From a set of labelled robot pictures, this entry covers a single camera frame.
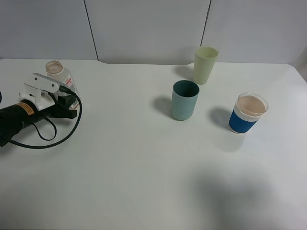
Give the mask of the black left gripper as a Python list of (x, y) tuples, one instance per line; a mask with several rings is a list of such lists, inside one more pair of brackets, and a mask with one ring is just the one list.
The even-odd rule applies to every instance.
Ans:
[(5, 146), (9, 140), (21, 130), (49, 117), (66, 118), (73, 120), (77, 117), (77, 110), (70, 110), (75, 102), (74, 95), (58, 96), (58, 103), (39, 111), (29, 100), (2, 108), (0, 110), (0, 145)]

